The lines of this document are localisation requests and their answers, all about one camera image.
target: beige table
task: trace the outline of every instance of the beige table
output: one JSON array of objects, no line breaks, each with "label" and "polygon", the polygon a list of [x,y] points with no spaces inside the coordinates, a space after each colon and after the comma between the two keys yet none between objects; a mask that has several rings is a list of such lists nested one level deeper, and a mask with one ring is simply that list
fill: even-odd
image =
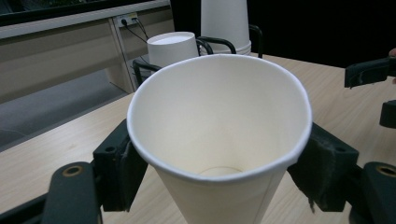
[{"label": "beige table", "polygon": [[[359,165],[368,161],[396,164],[396,130],[379,126],[381,105],[396,99],[391,81],[344,88],[344,69],[264,56],[295,74],[309,92],[314,122],[360,151]],[[92,152],[126,116],[132,95],[72,120],[61,127],[0,153],[0,213],[48,190],[50,177],[73,161],[91,161]],[[313,214],[308,200],[288,173],[262,223],[348,223],[344,213]],[[185,223],[151,167],[130,213],[103,213],[105,223]]]}]

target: electrical socket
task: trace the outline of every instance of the electrical socket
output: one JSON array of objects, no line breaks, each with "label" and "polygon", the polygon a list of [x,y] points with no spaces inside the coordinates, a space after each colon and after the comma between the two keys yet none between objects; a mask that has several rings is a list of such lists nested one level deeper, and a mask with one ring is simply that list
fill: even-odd
[{"label": "electrical socket", "polygon": [[136,21],[132,20],[134,18],[137,18],[137,13],[136,12],[131,12],[131,13],[124,14],[124,15],[119,15],[119,16],[117,16],[117,25],[119,27],[124,27],[124,25],[121,22],[122,20],[126,20],[128,25],[135,24]]}]

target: black bracket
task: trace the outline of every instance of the black bracket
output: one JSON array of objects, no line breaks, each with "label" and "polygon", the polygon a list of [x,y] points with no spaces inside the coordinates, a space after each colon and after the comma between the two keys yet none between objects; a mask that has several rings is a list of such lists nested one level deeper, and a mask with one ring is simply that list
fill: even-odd
[{"label": "black bracket", "polygon": [[[396,57],[388,57],[365,63],[355,63],[346,68],[346,88],[376,83],[396,77]],[[388,101],[382,105],[379,124],[396,129],[396,101]]]}]

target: floor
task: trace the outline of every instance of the floor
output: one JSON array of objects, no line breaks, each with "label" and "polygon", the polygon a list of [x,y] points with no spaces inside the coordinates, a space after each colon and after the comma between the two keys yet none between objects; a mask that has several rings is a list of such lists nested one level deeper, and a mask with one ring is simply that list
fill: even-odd
[{"label": "floor", "polygon": [[0,104],[0,152],[126,94],[97,71]]}]

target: paper cup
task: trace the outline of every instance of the paper cup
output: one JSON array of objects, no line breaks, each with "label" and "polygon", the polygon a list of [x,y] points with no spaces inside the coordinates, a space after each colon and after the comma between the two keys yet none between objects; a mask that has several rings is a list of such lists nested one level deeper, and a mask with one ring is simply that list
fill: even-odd
[{"label": "paper cup", "polygon": [[174,32],[148,40],[149,63],[160,67],[198,56],[194,33]]},{"label": "paper cup", "polygon": [[[230,41],[236,49],[249,42],[247,0],[202,0],[201,35]],[[209,43],[214,51],[227,47]]]},{"label": "paper cup", "polygon": [[188,223],[260,223],[311,125],[293,74],[233,54],[165,67],[140,86],[127,113],[136,150]]}]

